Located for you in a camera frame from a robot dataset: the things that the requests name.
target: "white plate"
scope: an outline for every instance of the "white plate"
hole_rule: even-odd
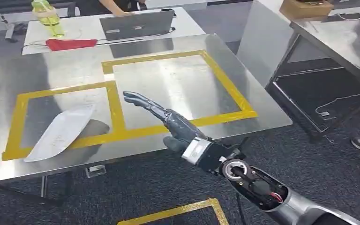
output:
[[[88,124],[94,108],[82,105],[57,115],[24,162],[44,160],[64,151]]]

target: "laptop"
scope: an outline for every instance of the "laptop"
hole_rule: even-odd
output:
[[[100,18],[108,41],[168,33],[174,11]]]

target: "yellow tape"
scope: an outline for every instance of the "yellow tape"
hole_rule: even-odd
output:
[[[165,210],[162,212],[157,212],[153,214],[149,214],[143,217],[134,218],[126,221],[121,221],[117,225],[140,225],[140,224],[146,224],[152,221],[157,221],[160,219],[176,216],[182,213],[191,212],[194,210],[200,210],[207,207],[213,207],[213,210],[217,216],[217,219],[220,223],[220,225],[228,225],[228,221],[225,218],[224,212],[221,209],[221,206],[217,199],[212,198],[201,202],[196,202],[190,205],[184,205],[180,206],[174,209]]]
[[[103,62],[102,67],[103,67],[103,72],[106,75],[113,73],[113,66],[115,65],[178,58],[178,57],[187,57],[192,55],[201,55],[204,58],[206,63],[211,67],[213,74],[222,83],[224,88],[234,99],[234,101],[237,103],[237,105],[241,110],[239,112],[230,112],[221,115],[194,119],[191,120],[193,124],[195,124],[198,127],[202,127],[206,125],[225,123],[235,120],[257,117],[257,113],[253,110],[252,106],[247,102],[247,100],[238,91],[238,89],[233,84],[233,82],[227,77],[225,72],[207,54],[205,50],[171,53],[166,55],[148,56],[148,57],[126,59],[126,60],[115,60],[115,61]],[[113,132],[104,135],[78,138],[69,146],[70,149],[82,148],[82,147],[109,143],[124,139],[138,138],[147,135],[156,135],[156,134],[168,132],[168,130],[163,125],[126,130],[122,107],[120,105],[120,97],[118,94],[118,89],[115,81],[106,81],[100,83],[86,84],[77,87],[69,87],[69,88],[62,88],[55,90],[41,90],[41,91],[23,93],[17,96],[17,102],[16,102],[15,110],[13,112],[12,127],[10,129],[6,149],[2,153],[2,160],[6,161],[16,158],[24,158],[32,150],[32,148],[23,148],[23,149],[20,148],[29,99],[63,94],[73,91],[103,88],[103,87],[105,87],[107,90]]]
[[[231,95],[238,107],[245,114],[256,117],[257,113],[253,110],[252,106],[249,105],[247,100],[243,97],[234,83],[228,78],[225,72],[219,67],[219,65],[208,55],[206,51],[201,51],[200,55],[205,59],[206,63],[213,70],[213,74],[222,83],[227,92]]]

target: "stainless steel table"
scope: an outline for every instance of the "stainless steel table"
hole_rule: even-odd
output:
[[[311,123],[313,129],[318,132],[318,135],[312,136],[312,138],[317,140],[357,113],[360,110],[360,106],[337,120],[333,125],[321,129],[317,126],[316,122],[299,107],[298,103],[293,101],[292,98],[287,95],[286,91],[278,85],[278,80],[285,76],[345,68],[360,82],[360,13],[353,15],[333,15],[328,16],[323,20],[321,18],[296,20],[292,21],[290,26],[296,31],[295,35],[289,43],[287,53],[275,71],[269,84],[269,88],[278,90],[278,95],[289,103],[291,111],[297,111]],[[285,74],[284,68],[286,67],[287,62],[299,41],[303,38],[316,46],[328,57],[332,58],[338,63],[338,66]]]
[[[235,89],[228,90],[231,83]],[[214,139],[292,123],[216,35],[0,59],[0,184],[164,149],[167,130],[146,110],[125,103],[123,90],[208,124],[200,128]],[[242,99],[247,102],[240,106]],[[58,113],[85,103],[96,110],[83,138],[51,159],[23,162]]]

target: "red cloth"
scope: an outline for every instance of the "red cloth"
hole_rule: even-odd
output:
[[[57,40],[49,39],[46,41],[46,45],[52,51],[60,51],[75,48],[93,47],[97,43],[97,40]]]

